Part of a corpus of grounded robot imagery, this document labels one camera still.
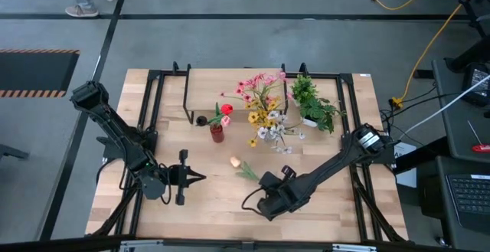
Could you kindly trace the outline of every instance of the red flower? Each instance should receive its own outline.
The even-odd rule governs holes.
[[[230,104],[225,103],[223,106],[221,106],[221,112],[224,115],[230,115],[230,113],[233,112],[233,107]]]

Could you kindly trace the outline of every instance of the potted plant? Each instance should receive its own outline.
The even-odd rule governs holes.
[[[310,98],[307,102],[302,103],[299,108],[299,114],[303,117],[303,123],[307,126],[318,126],[318,129],[326,129],[333,133],[335,115],[345,115],[345,112],[337,110],[330,101],[324,98]]]
[[[231,123],[231,119],[228,115],[233,112],[233,107],[230,104],[224,104],[218,107],[216,103],[216,108],[214,111],[215,116],[209,120],[205,116],[199,116],[196,119],[198,126],[209,125],[209,131],[211,132],[211,137],[213,141],[219,143],[224,140],[223,127],[228,126]]]
[[[294,104],[300,106],[315,98],[318,91],[310,76],[298,75],[298,79],[291,86]]]

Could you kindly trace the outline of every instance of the small vase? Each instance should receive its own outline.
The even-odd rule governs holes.
[[[209,131],[211,132],[211,137],[213,137],[214,142],[223,142],[224,133],[223,126],[209,126]]]

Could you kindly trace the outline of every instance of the concrete floor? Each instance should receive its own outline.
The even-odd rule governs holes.
[[[406,0],[383,0],[395,6]],[[0,0],[5,13],[62,14],[70,0]],[[116,1],[95,0],[111,14]],[[449,14],[457,0],[417,0],[401,14]],[[477,7],[483,12],[486,7]],[[370,0],[125,0],[123,14],[393,14]],[[297,20],[119,20],[101,82],[113,106],[119,101],[129,68],[278,67],[297,70],[306,62],[311,71],[372,74],[379,107],[399,96],[411,68],[437,32],[441,21],[297,21]],[[81,50],[70,83],[80,86],[92,76],[109,20],[0,19],[0,48],[70,48]],[[421,68],[435,58],[462,53],[479,39],[466,23],[453,22],[441,34]],[[424,93],[430,80],[414,80],[408,97]],[[407,129],[439,109],[436,101],[396,118]],[[1,99],[0,143],[29,151],[26,162],[3,158],[0,163],[0,243],[38,237],[55,177],[77,119],[63,99]],[[444,134],[442,120],[414,130],[410,136],[427,143]],[[394,129],[394,137],[400,134]],[[80,237],[90,213],[96,170],[103,147],[95,137],[99,127],[88,122],[60,210],[53,238]],[[434,220],[405,203],[400,192],[410,239],[436,245],[440,234]]]

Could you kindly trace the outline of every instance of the wooden table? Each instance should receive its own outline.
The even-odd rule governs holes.
[[[129,124],[136,125],[148,70],[130,69],[122,88],[117,108],[118,114]],[[354,88],[358,109],[363,123],[382,128],[377,110],[376,95],[368,74],[354,74]],[[337,102],[334,80],[314,80],[319,95]],[[286,143],[293,147],[290,155],[277,154],[259,142],[250,148],[247,139],[253,130],[245,119],[231,115],[232,124],[224,129],[225,140],[214,143],[207,127],[189,124],[182,109],[185,77],[165,77],[157,130],[158,146],[155,157],[166,165],[178,163],[178,152],[188,149],[188,165],[207,179],[185,189],[185,205],[177,206],[172,198],[170,205],[159,200],[143,198],[137,237],[247,240],[255,241],[342,241],[358,242],[359,233],[354,209],[353,191],[348,168],[343,169],[322,183],[311,201],[295,213],[283,214],[270,222],[253,212],[243,211],[243,199],[258,187],[256,182],[235,175],[230,157],[247,161],[261,176],[265,171],[278,175],[284,165],[298,174],[310,172],[338,153],[340,135],[343,133],[340,119],[335,120],[335,131],[329,135],[317,129],[302,127],[306,139],[287,136]],[[344,85],[348,102],[348,88]],[[347,103],[349,124],[354,125],[350,103]],[[299,118],[294,104],[289,105],[289,121]],[[395,177],[383,165],[371,165],[371,177],[377,206],[398,234],[407,238]],[[115,161],[100,175],[87,233],[94,232],[118,205],[122,191],[119,179],[123,162]],[[253,196],[247,206],[256,207],[259,195]],[[129,231],[132,206],[126,213],[124,232]],[[368,209],[364,206],[367,232],[373,238]]]

